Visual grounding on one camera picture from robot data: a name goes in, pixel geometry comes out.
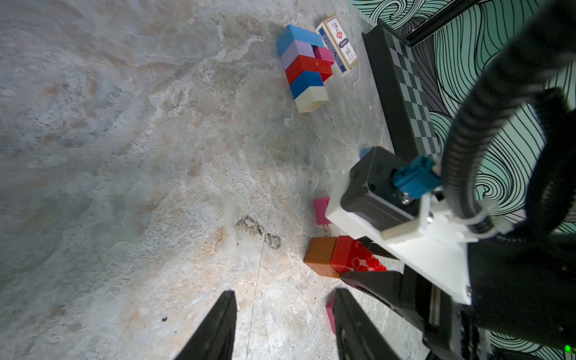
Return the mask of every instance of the white mounting plate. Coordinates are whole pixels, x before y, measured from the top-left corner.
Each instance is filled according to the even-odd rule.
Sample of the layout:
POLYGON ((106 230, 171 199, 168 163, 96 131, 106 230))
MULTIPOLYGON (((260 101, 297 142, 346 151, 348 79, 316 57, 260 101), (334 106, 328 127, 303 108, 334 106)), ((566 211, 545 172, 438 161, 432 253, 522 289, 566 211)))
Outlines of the white mounting plate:
POLYGON ((349 184, 349 173, 334 183, 326 218, 354 239, 370 238, 448 293, 454 301, 467 305, 472 303, 467 243, 477 239, 468 235, 465 225, 453 221, 445 201, 430 208, 434 216, 431 224, 426 221, 426 207, 430 204, 430 198, 427 198, 423 199, 424 206, 420 209, 426 214, 424 217, 380 232, 367 220, 341 207, 340 200, 349 184))

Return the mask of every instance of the concrete floor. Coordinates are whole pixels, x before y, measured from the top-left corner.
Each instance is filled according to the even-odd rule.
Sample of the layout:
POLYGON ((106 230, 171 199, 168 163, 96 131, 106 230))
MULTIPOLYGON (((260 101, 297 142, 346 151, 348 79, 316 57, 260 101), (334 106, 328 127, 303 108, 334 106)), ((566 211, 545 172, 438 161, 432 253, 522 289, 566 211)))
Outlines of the concrete floor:
POLYGON ((0 359, 169 359, 226 289, 235 359, 336 359, 343 283, 302 259, 339 234, 313 217, 331 176, 391 148, 367 26, 347 0, 2 1, 0 359), (361 61, 299 114, 275 42, 332 13, 361 61))

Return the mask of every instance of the wall mural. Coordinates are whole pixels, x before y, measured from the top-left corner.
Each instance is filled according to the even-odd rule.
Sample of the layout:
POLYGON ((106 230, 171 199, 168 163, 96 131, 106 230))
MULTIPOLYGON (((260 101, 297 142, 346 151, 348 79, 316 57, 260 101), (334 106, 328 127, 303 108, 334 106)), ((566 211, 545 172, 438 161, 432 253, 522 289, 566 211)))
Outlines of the wall mural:
MULTIPOLYGON (((351 1, 372 21, 381 18, 403 36, 450 2, 351 1)), ((546 0, 481 0, 412 48, 426 105, 441 145, 446 141, 452 119, 480 73, 545 3, 546 0)), ((561 86, 571 108, 576 105, 575 66, 576 63, 568 66, 546 86, 561 86)), ((504 215, 512 222, 522 221, 526 186, 543 145, 543 133, 535 114, 525 104, 488 148, 477 177, 477 198, 496 199, 500 204, 498 215, 504 215)), ((574 207, 558 230, 576 232, 574 207)), ((491 343, 546 360, 576 360, 574 354, 504 334, 492 333, 491 343)))
POLYGON ((410 20, 428 20, 452 0, 350 0, 372 22, 380 18, 394 29, 410 20))

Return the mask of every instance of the screw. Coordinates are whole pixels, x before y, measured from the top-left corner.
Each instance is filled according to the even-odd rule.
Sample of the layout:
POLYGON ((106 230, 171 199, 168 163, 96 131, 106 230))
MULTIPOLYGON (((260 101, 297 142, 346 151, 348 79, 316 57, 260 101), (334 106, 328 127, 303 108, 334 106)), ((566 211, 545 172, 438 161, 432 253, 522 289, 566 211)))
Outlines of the screw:
POLYGON ((402 205, 408 205, 413 201, 413 198, 408 195, 405 192, 402 192, 402 195, 400 195, 400 202, 402 202, 402 205))

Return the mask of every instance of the orange block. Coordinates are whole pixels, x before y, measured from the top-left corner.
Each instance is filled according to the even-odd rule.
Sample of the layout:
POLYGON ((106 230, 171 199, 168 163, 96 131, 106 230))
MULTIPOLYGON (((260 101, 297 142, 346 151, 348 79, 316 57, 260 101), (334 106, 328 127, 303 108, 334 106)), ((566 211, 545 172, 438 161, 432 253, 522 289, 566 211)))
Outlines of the orange block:
POLYGON ((320 276, 339 278, 340 274, 330 266, 337 237, 313 237, 310 240, 304 263, 320 276))
POLYGON ((292 84, 297 77, 302 74, 303 71, 314 71, 320 73, 322 76, 322 81, 326 81, 330 76, 332 76, 332 65, 322 59, 311 58, 309 56, 299 55, 290 64, 288 69, 286 69, 286 77, 288 78, 288 84, 292 84))

